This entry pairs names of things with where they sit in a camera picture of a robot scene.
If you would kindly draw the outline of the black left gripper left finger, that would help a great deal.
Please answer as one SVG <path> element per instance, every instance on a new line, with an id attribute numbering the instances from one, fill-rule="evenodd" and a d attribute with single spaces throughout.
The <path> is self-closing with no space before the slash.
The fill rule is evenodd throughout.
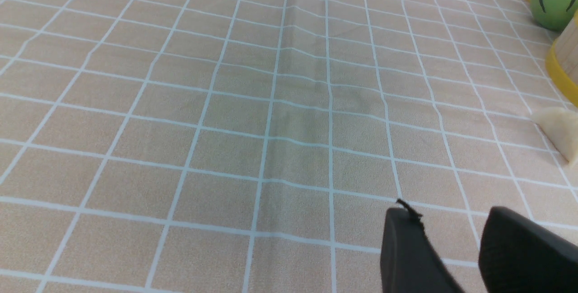
<path id="1" fill-rule="evenodd" d="M 380 273 L 384 293 L 462 293 L 425 233 L 422 214 L 402 199 L 386 211 Z"/>

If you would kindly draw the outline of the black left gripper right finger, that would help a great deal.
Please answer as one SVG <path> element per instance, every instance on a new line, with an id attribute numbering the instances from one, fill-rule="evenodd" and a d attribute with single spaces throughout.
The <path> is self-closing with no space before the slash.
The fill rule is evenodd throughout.
<path id="1" fill-rule="evenodd" d="M 578 248 L 503 206 L 489 211 L 479 270 L 489 293 L 575 293 Z"/>

